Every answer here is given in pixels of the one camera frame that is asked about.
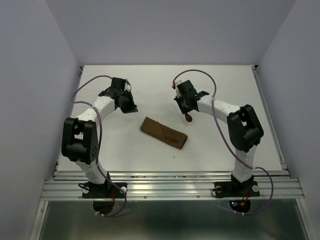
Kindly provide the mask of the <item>brown wooden spoon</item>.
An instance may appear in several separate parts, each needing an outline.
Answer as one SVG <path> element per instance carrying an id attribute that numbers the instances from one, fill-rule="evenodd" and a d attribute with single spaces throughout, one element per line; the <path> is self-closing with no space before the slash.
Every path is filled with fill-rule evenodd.
<path id="1" fill-rule="evenodd" d="M 192 116 L 189 115 L 188 113 L 186 113 L 186 114 L 184 115 L 184 117 L 185 117 L 185 120 L 186 120 L 188 123 L 191 123 L 191 122 L 193 121 Z"/>

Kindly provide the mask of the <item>brown cloth napkin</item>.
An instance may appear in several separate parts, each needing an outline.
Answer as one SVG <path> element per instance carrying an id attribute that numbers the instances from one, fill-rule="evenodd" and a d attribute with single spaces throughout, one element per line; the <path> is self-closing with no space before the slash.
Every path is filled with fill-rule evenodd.
<path id="1" fill-rule="evenodd" d="M 185 134 L 185 133 L 182 133 L 180 131 L 177 131 L 175 129 L 172 129 L 166 125 L 163 125 L 161 123 L 159 123 L 158 121 L 155 121 L 149 117 L 146 117 L 142 123 L 142 125 L 140 126 L 140 130 L 169 145 L 169 146 L 172 146 L 174 148 L 177 148 L 179 150 L 181 150 L 183 148 L 183 146 L 185 145 L 186 141 L 188 140 L 188 136 Z M 165 136 L 175 136 L 176 138 L 180 138 L 180 142 L 178 143 L 172 143 L 172 142 L 169 142 L 165 139 Z"/>

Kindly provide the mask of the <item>brown wooden fork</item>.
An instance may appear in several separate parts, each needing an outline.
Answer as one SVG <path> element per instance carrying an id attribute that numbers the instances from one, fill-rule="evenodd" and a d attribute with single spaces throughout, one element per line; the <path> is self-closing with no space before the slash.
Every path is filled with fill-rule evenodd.
<path id="1" fill-rule="evenodd" d="M 165 138 L 167 141 L 171 142 L 171 143 L 177 144 L 177 143 L 180 142 L 180 138 L 179 138 L 179 137 L 176 138 L 175 136 L 167 136 L 167 135 L 165 135 L 164 138 Z"/>

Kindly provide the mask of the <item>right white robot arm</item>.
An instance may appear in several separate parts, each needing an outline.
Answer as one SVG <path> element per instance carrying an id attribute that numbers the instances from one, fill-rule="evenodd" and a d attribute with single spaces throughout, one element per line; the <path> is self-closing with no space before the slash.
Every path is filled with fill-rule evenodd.
<path id="1" fill-rule="evenodd" d="M 193 120 L 191 111 L 213 116 L 223 142 L 235 158 L 231 192 L 242 195 L 248 190 L 246 181 L 253 176 L 256 148 L 264 136 L 254 108 L 249 104 L 238 106 L 217 100 L 206 91 L 198 92 L 190 80 L 173 83 L 172 88 L 176 92 L 174 100 L 187 122 Z"/>

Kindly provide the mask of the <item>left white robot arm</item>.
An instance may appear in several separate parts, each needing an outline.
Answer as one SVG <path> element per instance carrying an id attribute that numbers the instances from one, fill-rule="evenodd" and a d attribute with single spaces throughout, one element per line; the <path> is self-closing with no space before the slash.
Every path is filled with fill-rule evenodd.
<path id="1" fill-rule="evenodd" d="M 98 78 L 111 79 L 110 86 L 100 92 L 94 103 L 75 100 L 77 93 Z M 127 79 L 98 75 L 80 86 L 71 96 L 73 104 L 84 104 L 88 108 L 76 117 L 64 120 L 61 154 L 74 162 L 83 171 L 90 185 L 100 197 L 111 193 L 110 175 L 99 162 L 102 143 L 102 121 L 115 110 L 122 113 L 137 113 L 138 107 L 132 95 L 132 86 Z"/>

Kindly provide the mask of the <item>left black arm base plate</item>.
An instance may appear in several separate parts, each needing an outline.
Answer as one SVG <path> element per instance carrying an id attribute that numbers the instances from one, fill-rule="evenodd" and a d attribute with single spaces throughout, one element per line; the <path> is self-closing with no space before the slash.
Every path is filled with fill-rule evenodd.
<path id="1" fill-rule="evenodd" d="M 112 184 L 94 184 L 91 182 L 79 183 L 84 199 L 124 199 L 125 196 Z"/>

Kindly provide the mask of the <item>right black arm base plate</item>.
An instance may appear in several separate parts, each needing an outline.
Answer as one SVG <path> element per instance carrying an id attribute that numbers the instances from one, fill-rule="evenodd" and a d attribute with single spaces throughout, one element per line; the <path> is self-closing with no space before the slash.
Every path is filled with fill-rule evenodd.
<path id="1" fill-rule="evenodd" d="M 257 182 L 244 184 L 231 181 L 216 181 L 213 183 L 214 188 L 211 190 L 211 195 L 215 198 L 242 198 L 242 197 L 259 197 L 260 191 L 253 190 L 253 186 L 257 186 Z"/>

